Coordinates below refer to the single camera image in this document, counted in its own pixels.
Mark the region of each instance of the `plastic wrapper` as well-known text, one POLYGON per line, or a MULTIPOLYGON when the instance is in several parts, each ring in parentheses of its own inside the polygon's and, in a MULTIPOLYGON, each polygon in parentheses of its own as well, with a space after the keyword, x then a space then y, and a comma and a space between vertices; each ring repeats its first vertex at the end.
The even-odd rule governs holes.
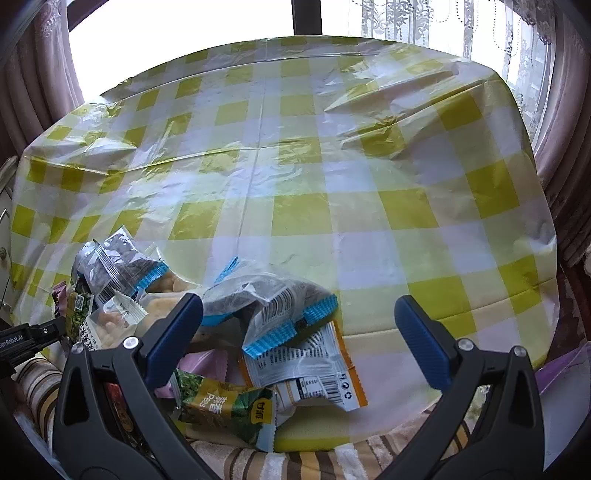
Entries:
POLYGON ((242 349, 256 358, 328 317, 338 303, 316 283, 235 257, 203 294, 203 323, 215 324, 248 306, 236 315, 248 321, 242 349))
MULTIPOLYGON (((214 349, 206 352, 188 353, 181 358, 178 369, 223 382, 226 380, 226 371, 228 370, 228 352, 214 349)), ((171 382, 157 388, 154 394, 159 398, 174 398, 171 382)))
POLYGON ((90 350, 113 348, 135 334, 138 323, 147 312, 133 299, 115 292, 102 307, 96 309, 80 327, 79 339, 90 350))
POLYGON ((51 289, 51 298, 55 304, 54 315, 56 317, 66 316, 67 307, 67 283, 65 280, 59 282, 57 285, 53 285, 51 289))
POLYGON ((281 414, 296 404, 334 404, 345 411, 367 405, 367 399, 345 343, 334 322, 314 332, 297 348, 279 346, 257 359, 240 360, 247 385, 276 384, 281 414))
POLYGON ((90 315, 95 296, 92 293, 78 293, 70 289, 67 292, 66 334, 72 342, 77 342, 80 327, 90 315))
POLYGON ((121 387, 118 384, 106 383, 105 390, 110 401, 111 412, 118 419, 116 425, 119 434, 134 448, 146 451, 144 439, 129 414, 127 402, 123 397, 121 387))
MULTIPOLYGON (((190 290, 189 292, 199 296, 203 295, 202 289, 190 290)), ((144 335, 156 320, 166 317, 186 293, 184 291, 144 295, 139 303, 148 314, 138 325, 135 334, 140 337, 144 335)), ((215 348, 240 349, 245 333, 245 322, 235 317, 227 318, 218 325, 204 325, 202 322, 191 339, 187 351, 203 352, 215 348)))
MULTIPOLYGON (((150 245, 144 252, 147 256, 153 260, 163 262, 168 265, 167 261, 156 244, 150 245)), ((183 278, 177 273, 168 269, 162 277, 153 281, 148 287, 146 287, 146 293, 170 293, 187 291, 195 288, 199 288, 200 285, 183 278)))
POLYGON ((164 262, 139 250, 123 226, 104 242, 85 244, 74 260, 73 268, 86 279, 99 306, 120 291, 130 297, 146 289, 168 270, 164 262))
POLYGON ((202 429, 226 430, 248 445, 273 451, 276 430, 276 393, 219 382, 176 371, 182 398, 181 422, 202 429))

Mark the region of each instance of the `green snack package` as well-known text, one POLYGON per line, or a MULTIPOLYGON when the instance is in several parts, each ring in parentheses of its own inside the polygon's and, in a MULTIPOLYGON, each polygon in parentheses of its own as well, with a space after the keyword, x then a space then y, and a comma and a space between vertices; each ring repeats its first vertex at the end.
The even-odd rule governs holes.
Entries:
POLYGON ((80 336, 80 327, 92 311, 92 293, 78 293, 68 290, 66 306, 66 334, 72 343, 76 343, 80 336))
POLYGON ((219 382, 176 371, 182 399, 181 421, 227 430, 264 452, 273 451, 275 392, 219 382))

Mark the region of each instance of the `yellow checkered tablecloth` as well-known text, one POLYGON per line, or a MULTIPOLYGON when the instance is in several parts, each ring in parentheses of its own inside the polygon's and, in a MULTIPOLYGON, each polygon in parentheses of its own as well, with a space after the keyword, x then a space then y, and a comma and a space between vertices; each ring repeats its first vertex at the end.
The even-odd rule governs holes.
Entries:
POLYGON ((434 398, 395 328, 400 295, 455 336, 543 360, 556 237, 492 70, 402 43, 289 37, 198 51, 103 98, 23 155, 16 322, 48 319, 82 243, 121 225, 200 283, 236 254, 318 282, 339 297, 369 405, 299 408, 278 450, 385 432, 434 398))

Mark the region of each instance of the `screw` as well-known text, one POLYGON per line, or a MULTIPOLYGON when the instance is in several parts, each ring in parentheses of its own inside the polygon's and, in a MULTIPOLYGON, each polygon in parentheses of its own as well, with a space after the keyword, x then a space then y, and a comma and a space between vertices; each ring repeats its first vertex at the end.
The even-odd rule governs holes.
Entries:
POLYGON ((123 346, 127 348, 127 350, 133 350, 138 345, 139 340, 137 337, 127 337, 125 340, 123 340, 123 346))
POLYGON ((470 350, 472 350, 474 348, 474 342, 472 342, 472 340, 470 340, 469 338, 460 338, 457 341, 457 346, 459 347, 460 350, 464 350, 465 352, 469 352, 470 350))
POLYGON ((521 345, 517 345, 513 349, 513 353, 516 354, 516 356, 527 356, 527 350, 523 348, 521 345))
POLYGON ((74 346, 72 347, 72 353, 75 355, 82 353, 83 351, 84 351, 84 343, 82 343, 82 342, 76 342, 74 344, 74 346))

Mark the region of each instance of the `window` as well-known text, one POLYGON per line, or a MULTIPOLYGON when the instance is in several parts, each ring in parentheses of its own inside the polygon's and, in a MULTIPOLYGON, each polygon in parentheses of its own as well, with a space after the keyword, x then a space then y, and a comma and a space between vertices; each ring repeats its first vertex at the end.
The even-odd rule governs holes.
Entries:
POLYGON ((551 0, 322 0, 323 32, 412 43, 494 69, 535 143, 554 64, 551 0))
POLYGON ((70 45, 88 101, 197 50, 286 35, 291 0, 109 0, 70 32, 70 45))

